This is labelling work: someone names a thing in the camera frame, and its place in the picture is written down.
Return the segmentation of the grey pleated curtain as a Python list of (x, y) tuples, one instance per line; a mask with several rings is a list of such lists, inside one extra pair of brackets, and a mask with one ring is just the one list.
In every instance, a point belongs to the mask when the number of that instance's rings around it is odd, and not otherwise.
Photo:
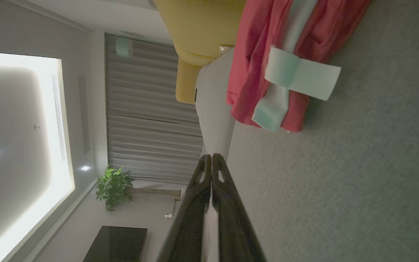
[(195, 106), (176, 99), (176, 50), (128, 38), (132, 54), (122, 57), (117, 40), (105, 35), (108, 163), (135, 179), (187, 185), (203, 139)]

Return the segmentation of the black cabinet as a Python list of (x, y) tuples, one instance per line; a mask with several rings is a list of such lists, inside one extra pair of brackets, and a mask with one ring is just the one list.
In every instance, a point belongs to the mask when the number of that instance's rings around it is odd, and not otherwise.
[(83, 262), (140, 262), (147, 231), (102, 226)]

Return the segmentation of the grey fabric sofa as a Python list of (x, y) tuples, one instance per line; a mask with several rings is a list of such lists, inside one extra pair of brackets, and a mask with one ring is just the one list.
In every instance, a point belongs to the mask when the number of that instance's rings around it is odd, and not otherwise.
[(228, 169), (267, 262), (419, 262), (419, 0), (372, 0), (304, 129), (235, 123)]

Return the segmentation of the red shorts white stripe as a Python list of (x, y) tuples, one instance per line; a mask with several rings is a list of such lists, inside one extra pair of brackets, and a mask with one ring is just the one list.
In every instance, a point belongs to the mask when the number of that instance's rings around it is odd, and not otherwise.
[(371, 0), (247, 0), (227, 103), (242, 124), (300, 132), (310, 98), (328, 100), (341, 68), (328, 61)]

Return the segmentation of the green potted plant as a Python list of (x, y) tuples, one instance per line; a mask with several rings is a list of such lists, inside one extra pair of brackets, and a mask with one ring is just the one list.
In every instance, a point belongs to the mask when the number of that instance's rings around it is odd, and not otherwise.
[(131, 171), (123, 171), (123, 167), (113, 168), (109, 165), (104, 174), (97, 178), (95, 199), (104, 201), (106, 212), (111, 214), (119, 205), (126, 201), (132, 201), (133, 194), (168, 195), (182, 198), (185, 193), (184, 189), (136, 188), (133, 186), (134, 181), (135, 178), (131, 175)]

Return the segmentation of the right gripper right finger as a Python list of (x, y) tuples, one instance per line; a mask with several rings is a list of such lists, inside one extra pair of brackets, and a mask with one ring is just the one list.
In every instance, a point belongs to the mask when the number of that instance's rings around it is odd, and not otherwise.
[(219, 262), (267, 262), (225, 159), (212, 156), (212, 204), (218, 213)]

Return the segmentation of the pale cylinder lamp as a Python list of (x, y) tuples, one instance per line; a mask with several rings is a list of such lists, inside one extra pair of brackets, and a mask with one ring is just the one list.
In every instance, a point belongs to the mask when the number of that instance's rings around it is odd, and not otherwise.
[(117, 37), (115, 40), (115, 53), (119, 57), (130, 58), (133, 56), (133, 41), (125, 37)]

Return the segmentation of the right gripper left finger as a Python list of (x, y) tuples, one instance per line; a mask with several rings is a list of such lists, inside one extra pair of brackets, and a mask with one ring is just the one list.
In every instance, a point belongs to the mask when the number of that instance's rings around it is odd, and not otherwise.
[(201, 262), (205, 207), (211, 195), (211, 156), (203, 155), (187, 186), (157, 262)]

